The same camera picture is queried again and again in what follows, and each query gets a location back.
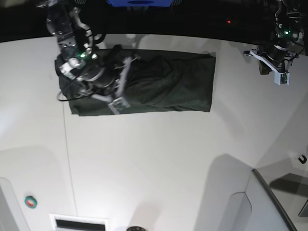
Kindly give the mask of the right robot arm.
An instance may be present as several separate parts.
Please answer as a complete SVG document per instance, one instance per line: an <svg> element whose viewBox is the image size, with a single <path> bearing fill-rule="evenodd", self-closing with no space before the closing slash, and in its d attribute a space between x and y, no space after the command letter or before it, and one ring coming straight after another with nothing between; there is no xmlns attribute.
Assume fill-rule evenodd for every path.
<svg viewBox="0 0 308 231"><path fill-rule="evenodd" d="M121 58L120 44L100 55L92 29L81 21L79 8L73 7L70 1L38 0L36 5L47 9L46 26L60 49L55 69L68 81L60 94L74 84L79 86L77 96L65 101L94 98L111 105L127 104L125 85L131 63L137 56Z"/></svg>

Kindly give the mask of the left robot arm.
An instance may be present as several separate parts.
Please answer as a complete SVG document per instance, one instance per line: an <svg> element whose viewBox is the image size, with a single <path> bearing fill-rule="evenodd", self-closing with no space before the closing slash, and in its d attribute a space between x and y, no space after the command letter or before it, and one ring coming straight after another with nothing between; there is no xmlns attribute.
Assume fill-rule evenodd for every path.
<svg viewBox="0 0 308 231"><path fill-rule="evenodd" d="M244 51L243 55L253 56L258 60L261 75L270 72L288 74L293 60L299 58L305 46L303 40L304 29L301 23L300 1L278 0L277 11L274 15L274 31L270 41L256 49Z"/></svg>

